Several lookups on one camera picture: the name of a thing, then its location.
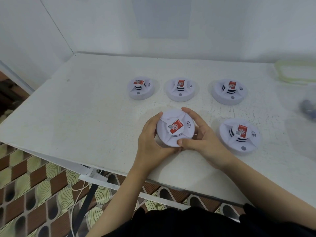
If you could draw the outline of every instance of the patterned carpet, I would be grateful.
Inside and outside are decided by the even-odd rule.
[[[108,181],[121,185],[124,176],[105,173]],[[36,156],[15,149],[6,144],[0,145],[0,237],[64,237],[70,230],[71,207],[77,199],[83,181],[78,174]],[[74,208],[73,219],[79,212],[91,184],[81,193]],[[142,192],[165,199],[200,206],[238,219],[243,209],[223,204],[217,200],[192,195],[156,184],[145,183]],[[94,225],[115,190],[99,186],[82,221],[77,236],[84,237]],[[163,210],[160,203],[138,198],[137,208]]]

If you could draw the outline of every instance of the person's right hand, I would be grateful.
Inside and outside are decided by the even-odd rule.
[[[217,138],[211,127],[193,110],[181,108],[198,126],[195,126],[196,139],[179,139],[178,145],[185,150],[198,151],[213,167],[222,169],[236,158]]]

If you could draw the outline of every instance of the white wire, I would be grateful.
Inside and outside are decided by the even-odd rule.
[[[77,203],[82,191],[89,185],[86,185],[84,186],[84,183],[85,181],[83,182],[83,185],[82,185],[82,188],[81,189],[77,189],[77,190],[74,190],[72,187],[70,187],[73,191],[80,191],[79,195],[77,196],[77,199],[74,203],[74,205],[72,206],[72,209],[71,209],[71,215],[70,215],[70,229],[71,229],[71,233],[72,233],[72,236],[75,237],[75,234],[74,234],[74,230],[73,230],[73,226],[72,226],[72,215],[73,215],[73,212],[74,212],[74,208],[75,208],[75,204]]]

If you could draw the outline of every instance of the person's left arm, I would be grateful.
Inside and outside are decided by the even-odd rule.
[[[111,202],[86,237],[100,237],[132,218],[140,190],[150,172],[181,148],[160,147],[154,137],[162,112],[150,118],[138,138],[138,150],[132,168]]]

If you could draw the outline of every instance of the white tabletop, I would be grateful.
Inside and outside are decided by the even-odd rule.
[[[146,100],[133,100],[126,92],[128,81],[137,76],[154,79],[155,93]],[[147,119],[186,106],[214,129],[235,117],[257,126],[261,146],[240,159],[316,207],[316,125],[297,113],[302,87],[274,76],[272,64],[76,54],[0,125],[0,141],[126,174]],[[164,93],[164,83],[176,77],[197,83],[191,100],[175,102]],[[249,95],[239,105],[222,105],[208,92],[211,81],[223,78],[247,86]],[[194,151],[170,157],[149,179],[247,202],[234,183]]]

